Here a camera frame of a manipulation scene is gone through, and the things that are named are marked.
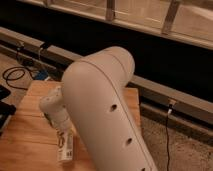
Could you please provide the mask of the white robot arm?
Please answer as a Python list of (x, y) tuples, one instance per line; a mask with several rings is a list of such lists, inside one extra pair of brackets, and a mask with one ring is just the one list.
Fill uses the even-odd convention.
[(65, 132), (77, 129), (97, 171), (158, 171), (124, 98), (135, 62), (108, 47), (74, 61), (39, 107)]

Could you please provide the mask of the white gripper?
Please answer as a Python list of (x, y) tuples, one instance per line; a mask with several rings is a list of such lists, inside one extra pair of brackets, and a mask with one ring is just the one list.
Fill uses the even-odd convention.
[(50, 126), (60, 132), (67, 132), (71, 129), (71, 120), (67, 112), (47, 113), (46, 117)]

